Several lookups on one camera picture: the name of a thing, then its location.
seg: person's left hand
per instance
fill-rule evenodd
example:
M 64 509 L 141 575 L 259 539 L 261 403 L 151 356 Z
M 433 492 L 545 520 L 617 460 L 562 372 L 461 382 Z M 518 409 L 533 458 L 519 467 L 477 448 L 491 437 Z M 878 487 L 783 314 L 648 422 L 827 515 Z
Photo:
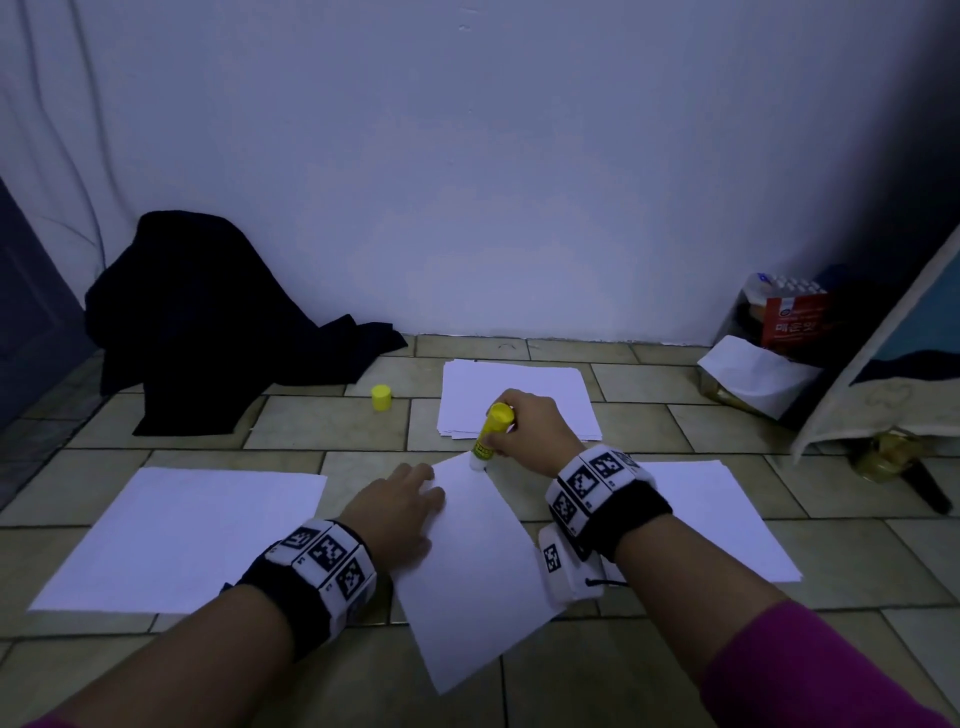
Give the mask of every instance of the person's left hand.
M 423 495 L 420 486 L 433 479 L 433 468 L 420 463 L 396 467 L 386 480 L 379 478 L 354 496 L 336 521 L 352 528 L 367 545 L 378 571 L 392 571 L 426 556 L 430 540 L 422 535 L 427 516 L 444 507 L 443 488 Z

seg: glue stick cap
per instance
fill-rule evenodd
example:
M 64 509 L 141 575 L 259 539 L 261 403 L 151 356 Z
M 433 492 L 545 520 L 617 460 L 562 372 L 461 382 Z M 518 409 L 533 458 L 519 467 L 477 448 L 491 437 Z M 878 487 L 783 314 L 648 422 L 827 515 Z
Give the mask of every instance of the glue stick cap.
M 499 401 L 491 405 L 487 417 L 500 425 L 503 428 L 501 431 L 506 431 L 507 427 L 514 423 L 514 410 L 509 404 Z
M 393 393 L 386 384 L 377 384 L 370 390 L 370 395 L 373 398 L 373 409 L 377 412 L 390 409 Z

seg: dark door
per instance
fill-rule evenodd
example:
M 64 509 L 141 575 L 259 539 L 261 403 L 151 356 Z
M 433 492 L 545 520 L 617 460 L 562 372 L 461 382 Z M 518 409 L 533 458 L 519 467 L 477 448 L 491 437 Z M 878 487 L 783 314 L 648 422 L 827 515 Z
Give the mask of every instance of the dark door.
M 83 310 L 0 181 L 0 427 L 93 351 Z

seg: wrist strap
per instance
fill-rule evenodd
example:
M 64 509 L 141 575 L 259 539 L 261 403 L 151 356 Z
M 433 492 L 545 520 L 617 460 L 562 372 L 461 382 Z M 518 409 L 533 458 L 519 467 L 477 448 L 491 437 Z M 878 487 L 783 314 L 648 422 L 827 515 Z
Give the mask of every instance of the wrist strap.
M 260 554 L 237 583 L 255 586 L 276 604 L 299 660 L 339 635 L 370 600 L 376 570 L 353 530 L 311 519 Z
M 581 560 L 598 551 L 613 561 L 624 534 L 673 513 L 654 477 L 630 455 L 606 445 L 573 458 L 550 483 L 546 501 Z

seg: white paper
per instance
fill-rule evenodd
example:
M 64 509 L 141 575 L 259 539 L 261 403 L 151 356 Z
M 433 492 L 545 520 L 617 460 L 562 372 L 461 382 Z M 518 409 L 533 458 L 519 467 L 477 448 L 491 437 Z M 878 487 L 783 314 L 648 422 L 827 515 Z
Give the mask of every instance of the white paper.
M 800 571 L 719 460 L 646 463 L 673 515 L 767 581 L 801 581 Z
M 737 336 L 724 336 L 697 364 L 732 395 L 774 419 L 823 371 Z
M 475 438 L 490 405 L 506 389 L 552 397 L 566 423 L 581 440 L 601 440 L 590 395 L 579 369 L 525 367 L 454 359 L 444 364 L 444 391 L 437 430 L 454 439 Z
M 313 517 L 326 477 L 142 468 L 31 609 L 189 614 Z
M 433 466 L 446 491 L 426 535 L 430 553 L 393 573 L 396 594 L 437 692 L 447 692 L 546 624 L 540 551 L 469 453 Z

